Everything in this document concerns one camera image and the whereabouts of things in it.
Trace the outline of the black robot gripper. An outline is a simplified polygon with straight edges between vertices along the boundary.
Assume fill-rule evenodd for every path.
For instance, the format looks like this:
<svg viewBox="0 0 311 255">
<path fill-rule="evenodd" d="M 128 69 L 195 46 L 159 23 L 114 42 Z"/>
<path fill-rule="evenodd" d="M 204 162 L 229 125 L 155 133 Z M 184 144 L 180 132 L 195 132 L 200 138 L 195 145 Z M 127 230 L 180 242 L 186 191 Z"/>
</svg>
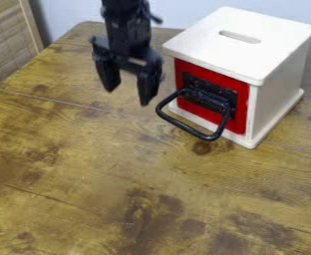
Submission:
<svg viewBox="0 0 311 255">
<path fill-rule="evenodd" d="M 95 36 L 93 61 L 105 90 L 122 83 L 120 69 L 138 73 L 140 104 L 146 107 L 158 95 L 163 60 L 151 47 L 152 22 L 162 18 L 151 11 L 148 0 L 101 0 L 107 37 Z"/>
</svg>

